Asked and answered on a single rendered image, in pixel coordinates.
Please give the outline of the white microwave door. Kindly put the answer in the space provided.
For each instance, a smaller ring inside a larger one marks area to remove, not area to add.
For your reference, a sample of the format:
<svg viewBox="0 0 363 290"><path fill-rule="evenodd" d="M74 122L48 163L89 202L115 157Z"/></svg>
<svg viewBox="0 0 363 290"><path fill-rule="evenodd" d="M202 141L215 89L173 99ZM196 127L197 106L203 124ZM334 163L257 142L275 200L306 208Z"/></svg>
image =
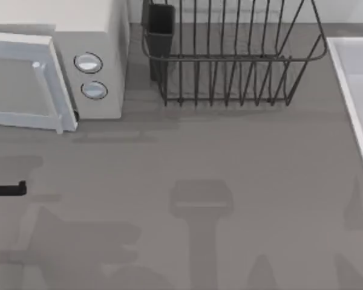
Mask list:
<svg viewBox="0 0 363 290"><path fill-rule="evenodd" d="M76 131L51 36L0 32L0 126Z"/></svg>

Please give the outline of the white sink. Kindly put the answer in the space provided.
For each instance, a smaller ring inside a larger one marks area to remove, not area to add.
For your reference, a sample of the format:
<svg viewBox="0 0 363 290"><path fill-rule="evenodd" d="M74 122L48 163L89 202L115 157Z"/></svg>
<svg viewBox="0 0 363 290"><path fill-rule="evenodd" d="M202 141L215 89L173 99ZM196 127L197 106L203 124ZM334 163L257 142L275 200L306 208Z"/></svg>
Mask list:
<svg viewBox="0 0 363 290"><path fill-rule="evenodd" d="M363 162L363 37L328 37L327 44Z"/></svg>

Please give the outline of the large grey microwave knob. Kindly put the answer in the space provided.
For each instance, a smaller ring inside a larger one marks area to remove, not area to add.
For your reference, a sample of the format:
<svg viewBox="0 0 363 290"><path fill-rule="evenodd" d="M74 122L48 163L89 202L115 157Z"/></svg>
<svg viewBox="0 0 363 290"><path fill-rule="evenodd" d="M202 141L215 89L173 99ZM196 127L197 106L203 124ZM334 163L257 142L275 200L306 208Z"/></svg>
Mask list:
<svg viewBox="0 0 363 290"><path fill-rule="evenodd" d="M74 57L75 67L82 73L95 74L103 68L102 59L93 53L83 53Z"/></svg>

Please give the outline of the small grey microwave knob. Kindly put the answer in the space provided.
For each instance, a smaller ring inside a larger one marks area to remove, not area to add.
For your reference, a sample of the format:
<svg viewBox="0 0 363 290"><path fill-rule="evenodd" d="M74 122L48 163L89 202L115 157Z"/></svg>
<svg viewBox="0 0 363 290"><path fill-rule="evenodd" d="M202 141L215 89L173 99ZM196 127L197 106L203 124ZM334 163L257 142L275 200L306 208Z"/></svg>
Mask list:
<svg viewBox="0 0 363 290"><path fill-rule="evenodd" d="M108 95L108 88L98 81L84 83L80 89L82 94L91 100L101 100Z"/></svg>

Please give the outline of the black cutlery holder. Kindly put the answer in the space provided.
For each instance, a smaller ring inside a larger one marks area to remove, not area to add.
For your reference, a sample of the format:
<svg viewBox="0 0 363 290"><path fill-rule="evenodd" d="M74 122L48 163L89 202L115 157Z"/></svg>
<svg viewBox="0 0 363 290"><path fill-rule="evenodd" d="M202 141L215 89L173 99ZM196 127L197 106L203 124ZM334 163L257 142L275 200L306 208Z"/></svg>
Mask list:
<svg viewBox="0 0 363 290"><path fill-rule="evenodd" d="M162 66L167 65L171 54L175 30L175 7L143 0L142 27L149 50L151 81L160 81Z"/></svg>

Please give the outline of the pale microwave oven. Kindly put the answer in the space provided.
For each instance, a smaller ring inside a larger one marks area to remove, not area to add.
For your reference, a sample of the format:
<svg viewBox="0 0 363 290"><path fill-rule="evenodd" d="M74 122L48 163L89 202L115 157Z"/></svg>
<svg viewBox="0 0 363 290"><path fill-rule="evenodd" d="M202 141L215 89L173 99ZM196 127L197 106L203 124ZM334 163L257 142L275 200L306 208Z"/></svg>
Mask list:
<svg viewBox="0 0 363 290"><path fill-rule="evenodd" d="M0 0L0 32L53 38L73 106L83 120L117 120L122 116L130 28L127 0ZM98 55L103 68L80 72L74 57ZM108 95L91 100L81 85L103 83Z"/></svg>

